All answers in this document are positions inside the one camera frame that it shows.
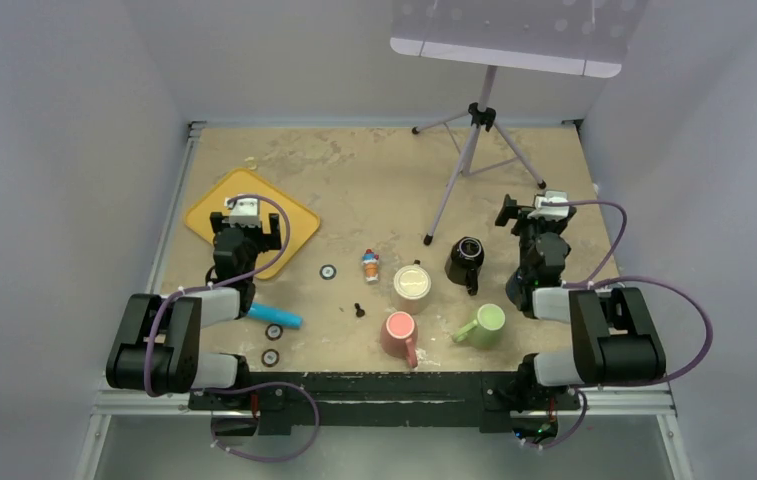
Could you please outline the dark blue mug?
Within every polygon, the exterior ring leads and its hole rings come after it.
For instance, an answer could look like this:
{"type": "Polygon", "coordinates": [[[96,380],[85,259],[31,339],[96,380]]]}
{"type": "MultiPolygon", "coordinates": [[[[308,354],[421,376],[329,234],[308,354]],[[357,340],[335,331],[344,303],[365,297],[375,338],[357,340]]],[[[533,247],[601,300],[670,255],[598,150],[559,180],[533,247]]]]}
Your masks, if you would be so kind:
{"type": "Polygon", "coordinates": [[[445,263],[445,274],[452,283],[464,286],[468,295],[476,296],[484,257],[481,241],[465,236],[452,246],[445,263]]]}

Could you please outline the green mug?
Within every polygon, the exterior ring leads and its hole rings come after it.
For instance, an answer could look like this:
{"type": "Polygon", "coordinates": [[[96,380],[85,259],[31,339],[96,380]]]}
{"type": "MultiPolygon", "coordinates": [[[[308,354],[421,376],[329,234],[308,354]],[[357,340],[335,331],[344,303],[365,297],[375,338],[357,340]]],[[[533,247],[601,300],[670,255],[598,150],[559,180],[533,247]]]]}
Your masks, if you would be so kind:
{"type": "Polygon", "coordinates": [[[488,350],[499,342],[505,324],[506,316],[501,307],[492,303],[484,304],[475,311],[467,324],[452,335],[452,341],[488,350]]]}

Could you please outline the cream enamel mug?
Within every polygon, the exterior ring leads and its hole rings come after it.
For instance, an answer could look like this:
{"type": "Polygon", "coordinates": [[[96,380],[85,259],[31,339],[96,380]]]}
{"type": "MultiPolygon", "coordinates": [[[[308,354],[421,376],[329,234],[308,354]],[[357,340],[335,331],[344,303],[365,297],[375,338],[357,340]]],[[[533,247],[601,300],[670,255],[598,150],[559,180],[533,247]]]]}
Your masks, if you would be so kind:
{"type": "Polygon", "coordinates": [[[393,277],[392,301],[398,311],[420,314],[428,305],[432,279],[419,260],[398,269],[393,277]]]}

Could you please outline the pink mug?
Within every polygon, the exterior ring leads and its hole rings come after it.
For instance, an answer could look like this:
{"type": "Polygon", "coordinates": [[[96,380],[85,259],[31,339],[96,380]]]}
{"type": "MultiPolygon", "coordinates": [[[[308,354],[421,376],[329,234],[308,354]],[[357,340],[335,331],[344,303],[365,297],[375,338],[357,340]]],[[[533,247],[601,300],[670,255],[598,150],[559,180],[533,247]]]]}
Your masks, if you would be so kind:
{"type": "Polygon", "coordinates": [[[416,354],[417,325],[414,318],[403,311],[390,314],[380,330],[380,346],[387,354],[404,359],[411,369],[418,367],[416,354]]]}

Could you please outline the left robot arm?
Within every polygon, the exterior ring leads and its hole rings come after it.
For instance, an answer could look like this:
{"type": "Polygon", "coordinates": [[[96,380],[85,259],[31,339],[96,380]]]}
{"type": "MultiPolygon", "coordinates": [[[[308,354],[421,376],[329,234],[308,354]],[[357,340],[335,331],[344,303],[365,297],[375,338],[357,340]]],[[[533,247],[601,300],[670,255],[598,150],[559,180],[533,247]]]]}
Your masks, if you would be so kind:
{"type": "Polygon", "coordinates": [[[168,296],[130,296],[108,355],[107,383],[152,397],[212,388],[226,408],[246,405],[252,382],[240,374],[247,368],[244,358],[202,353],[200,334],[206,326],[248,314],[256,292],[254,278],[263,270],[258,258],[269,251],[283,253],[289,236],[281,228],[288,222],[278,214],[262,221],[212,213],[213,265],[204,285],[168,296]]]}

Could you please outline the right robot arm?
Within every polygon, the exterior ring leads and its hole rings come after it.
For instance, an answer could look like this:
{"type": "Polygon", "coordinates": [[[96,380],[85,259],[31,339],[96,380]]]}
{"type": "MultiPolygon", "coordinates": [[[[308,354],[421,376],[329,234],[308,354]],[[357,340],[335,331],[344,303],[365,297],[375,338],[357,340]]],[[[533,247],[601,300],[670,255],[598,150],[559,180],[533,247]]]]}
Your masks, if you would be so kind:
{"type": "Polygon", "coordinates": [[[569,347],[527,355],[515,381],[518,399],[538,407],[555,387],[644,383],[660,379],[666,357],[645,299],[634,287],[593,290],[562,280],[571,253],[562,234],[576,213],[562,193],[538,194],[531,206],[510,196],[495,223],[510,226],[519,264],[506,282],[511,303],[526,317],[563,323],[569,347]]]}

